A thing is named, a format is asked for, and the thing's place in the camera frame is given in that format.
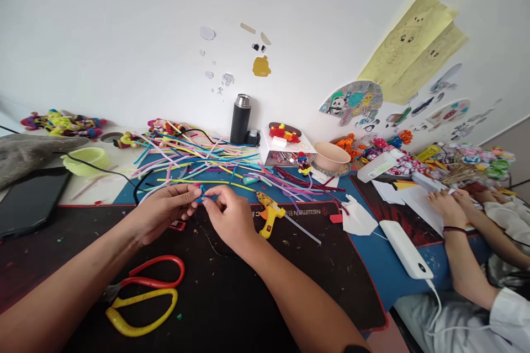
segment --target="thermos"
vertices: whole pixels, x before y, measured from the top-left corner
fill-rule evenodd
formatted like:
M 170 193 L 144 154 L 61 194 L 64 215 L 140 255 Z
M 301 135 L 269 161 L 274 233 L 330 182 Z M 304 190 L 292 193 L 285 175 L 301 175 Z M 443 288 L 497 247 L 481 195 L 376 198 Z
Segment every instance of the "thermos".
M 234 113 L 232 114 L 231 143 L 236 145 L 245 143 L 251 108 L 250 97 L 246 94 L 239 94 L 234 102 Z

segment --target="smartphone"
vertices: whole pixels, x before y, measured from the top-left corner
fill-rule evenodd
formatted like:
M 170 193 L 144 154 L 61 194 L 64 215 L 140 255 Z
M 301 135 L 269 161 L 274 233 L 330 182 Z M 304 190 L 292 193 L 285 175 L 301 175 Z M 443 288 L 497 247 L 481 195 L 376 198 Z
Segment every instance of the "smartphone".
M 42 226 L 61 198 L 72 173 L 43 168 L 17 180 L 0 202 L 0 239 L 21 236 Z

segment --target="yellow glue gun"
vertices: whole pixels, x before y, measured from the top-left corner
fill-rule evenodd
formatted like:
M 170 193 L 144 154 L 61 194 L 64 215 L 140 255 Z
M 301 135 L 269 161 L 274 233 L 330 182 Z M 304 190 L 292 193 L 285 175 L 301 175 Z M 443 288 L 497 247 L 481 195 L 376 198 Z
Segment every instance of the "yellow glue gun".
M 273 199 L 271 199 L 263 192 L 256 192 L 256 196 L 258 197 L 258 201 L 265 206 L 265 211 L 262 212 L 262 216 L 267 213 L 267 222 L 265 223 L 263 229 L 259 231 L 259 233 L 260 235 L 265 237 L 265 239 L 268 239 L 272 233 L 274 220 L 276 218 L 283 218 L 283 216 L 285 215 L 285 210 L 283 208 L 278 207 L 278 203 L 276 203 Z

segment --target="panda drawing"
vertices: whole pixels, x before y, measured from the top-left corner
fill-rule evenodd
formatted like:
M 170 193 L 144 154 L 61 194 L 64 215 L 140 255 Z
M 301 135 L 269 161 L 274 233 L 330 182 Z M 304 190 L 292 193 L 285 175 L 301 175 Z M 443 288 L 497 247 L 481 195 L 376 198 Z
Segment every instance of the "panda drawing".
M 344 108 L 344 105 L 346 105 L 346 99 L 344 97 L 335 97 L 326 113 L 337 116 L 342 108 Z

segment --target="hand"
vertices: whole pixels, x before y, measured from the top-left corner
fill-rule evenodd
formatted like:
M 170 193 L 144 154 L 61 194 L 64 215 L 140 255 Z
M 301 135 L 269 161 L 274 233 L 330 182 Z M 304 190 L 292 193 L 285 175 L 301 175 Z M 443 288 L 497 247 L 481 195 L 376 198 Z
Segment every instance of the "hand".
M 151 244 L 176 220 L 185 221 L 197 208 L 196 199 L 202 191 L 193 185 L 171 185 L 149 196 L 122 222 L 127 224 L 136 241 L 141 245 Z
M 485 202 L 498 202 L 493 193 L 489 190 L 484 190 L 483 192 L 475 193 L 473 197 L 481 204 L 484 204 Z
M 429 192 L 427 199 L 431 207 L 443 217 L 445 226 L 465 228 L 467 219 L 464 211 L 446 190 Z
M 219 237 L 241 256 L 242 251 L 250 247 L 256 238 L 263 239 L 254 229 L 250 204 L 246 198 L 236 195 L 226 185 L 211 188 L 204 195 L 216 194 L 219 195 L 216 202 L 207 197 L 203 198 L 211 224 Z

